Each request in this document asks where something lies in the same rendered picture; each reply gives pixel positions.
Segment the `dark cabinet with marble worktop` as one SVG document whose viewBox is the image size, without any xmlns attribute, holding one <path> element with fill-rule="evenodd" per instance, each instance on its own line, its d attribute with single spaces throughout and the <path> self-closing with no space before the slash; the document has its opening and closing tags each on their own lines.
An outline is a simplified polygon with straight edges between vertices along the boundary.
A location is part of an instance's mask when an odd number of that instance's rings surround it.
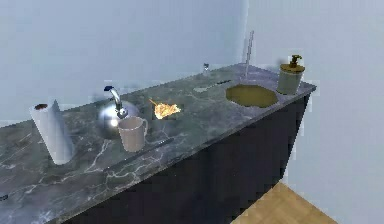
<svg viewBox="0 0 384 224">
<path fill-rule="evenodd" d="M 76 155 L 62 166 L 32 121 L 0 128 L 0 224 L 229 224 L 282 178 L 313 91 L 302 83 L 267 108 L 243 107 L 226 98 L 241 75 L 232 65 L 130 93 L 149 121 L 134 154 L 98 132 L 98 103 L 64 112 Z M 247 78 L 278 82 L 252 66 Z M 181 111 L 157 119 L 150 99 Z"/>
</svg>

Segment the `round brass sink basin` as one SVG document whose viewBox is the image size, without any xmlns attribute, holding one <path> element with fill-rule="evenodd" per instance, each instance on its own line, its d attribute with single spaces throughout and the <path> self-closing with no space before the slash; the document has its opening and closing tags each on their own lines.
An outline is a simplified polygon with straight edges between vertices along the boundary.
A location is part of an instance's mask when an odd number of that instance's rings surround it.
<svg viewBox="0 0 384 224">
<path fill-rule="evenodd" d="M 274 91 L 258 85 L 238 84 L 226 89 L 226 98 L 245 107 L 267 108 L 278 102 Z"/>
</svg>

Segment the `beige mug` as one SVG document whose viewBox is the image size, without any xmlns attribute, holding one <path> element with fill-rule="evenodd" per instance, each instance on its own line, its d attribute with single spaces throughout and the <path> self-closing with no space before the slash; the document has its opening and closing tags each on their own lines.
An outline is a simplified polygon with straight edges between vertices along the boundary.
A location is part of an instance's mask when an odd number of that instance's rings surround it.
<svg viewBox="0 0 384 224">
<path fill-rule="evenodd" d="M 119 122 L 118 131 L 124 149 L 127 152 L 137 152 L 145 146 L 148 121 L 141 117 L 130 116 Z"/>
</svg>

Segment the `shiny silver kettle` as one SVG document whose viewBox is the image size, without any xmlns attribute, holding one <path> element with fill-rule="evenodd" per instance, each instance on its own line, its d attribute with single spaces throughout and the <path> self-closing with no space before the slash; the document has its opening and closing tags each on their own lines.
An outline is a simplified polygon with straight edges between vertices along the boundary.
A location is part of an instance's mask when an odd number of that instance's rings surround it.
<svg viewBox="0 0 384 224">
<path fill-rule="evenodd" d="M 113 86 L 105 86 L 104 91 L 110 92 L 112 97 L 99 109 L 97 125 L 105 139 L 115 139 L 119 137 L 119 122 L 130 116 L 138 116 L 139 109 L 134 104 L 122 100 Z"/>
</svg>

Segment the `thin silver tap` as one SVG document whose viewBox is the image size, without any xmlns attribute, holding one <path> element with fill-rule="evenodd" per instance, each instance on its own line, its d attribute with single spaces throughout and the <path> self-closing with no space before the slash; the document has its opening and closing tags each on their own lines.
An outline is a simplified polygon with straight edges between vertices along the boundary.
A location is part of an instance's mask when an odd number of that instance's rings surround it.
<svg viewBox="0 0 384 224">
<path fill-rule="evenodd" d="M 249 35 L 247 55 L 246 55 L 247 57 L 246 57 L 246 66 L 245 66 L 245 79 L 247 79 L 247 77 L 248 77 L 248 70 L 249 70 L 249 63 L 251 60 L 253 39 L 254 39 L 254 30 L 251 30 L 250 35 Z"/>
</svg>

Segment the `beige soap dispenser bottle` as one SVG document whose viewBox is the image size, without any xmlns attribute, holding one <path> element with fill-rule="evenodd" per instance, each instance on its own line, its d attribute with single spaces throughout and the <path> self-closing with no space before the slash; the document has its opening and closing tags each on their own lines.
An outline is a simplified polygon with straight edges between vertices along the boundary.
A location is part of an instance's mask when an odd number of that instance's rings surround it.
<svg viewBox="0 0 384 224">
<path fill-rule="evenodd" d="M 301 82 L 305 67 L 298 64 L 300 55 L 293 55 L 289 63 L 280 65 L 277 92 L 283 95 L 295 95 Z"/>
</svg>

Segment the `white paper towel roll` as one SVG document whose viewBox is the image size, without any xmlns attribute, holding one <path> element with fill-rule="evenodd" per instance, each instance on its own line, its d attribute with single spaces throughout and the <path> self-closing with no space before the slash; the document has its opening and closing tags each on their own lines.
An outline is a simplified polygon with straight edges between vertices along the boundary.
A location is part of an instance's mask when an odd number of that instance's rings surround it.
<svg viewBox="0 0 384 224">
<path fill-rule="evenodd" d="M 68 163 L 74 156 L 74 145 L 56 100 L 30 108 L 30 115 L 56 165 Z"/>
</svg>

